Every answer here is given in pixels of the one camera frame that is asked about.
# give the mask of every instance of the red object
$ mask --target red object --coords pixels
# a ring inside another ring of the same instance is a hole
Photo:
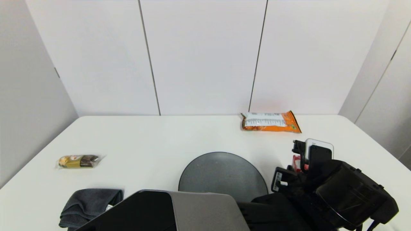
[[[300,168],[300,162],[301,162],[301,156],[300,155],[293,155],[293,169],[295,172],[301,172],[301,168]]]

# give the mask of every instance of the chip bag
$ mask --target chip bag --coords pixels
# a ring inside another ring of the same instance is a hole
[[[244,130],[301,133],[292,111],[286,113],[241,113]]]

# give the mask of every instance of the round tray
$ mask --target round tray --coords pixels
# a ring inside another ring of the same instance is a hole
[[[181,174],[178,190],[228,194],[239,202],[250,202],[268,194],[258,170],[247,160],[228,152],[211,152],[191,161]]]

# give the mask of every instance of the white table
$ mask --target white table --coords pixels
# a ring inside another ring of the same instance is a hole
[[[409,230],[411,172],[348,119],[300,115],[302,134],[242,131],[241,120],[240,116],[82,117],[0,189],[0,230],[64,230],[58,227],[59,215],[79,189],[119,188],[125,197],[141,189],[177,191],[187,164],[208,152],[245,158],[270,185],[275,167],[291,163],[293,140],[307,138],[332,143],[335,159],[360,168],[396,199],[400,212],[375,230]],[[61,156],[75,154],[105,158],[95,169],[55,168]]]

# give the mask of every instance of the gray cloth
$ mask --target gray cloth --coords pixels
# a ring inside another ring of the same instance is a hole
[[[107,205],[123,200],[119,189],[82,189],[75,191],[60,215],[62,228],[74,231],[106,211]]]

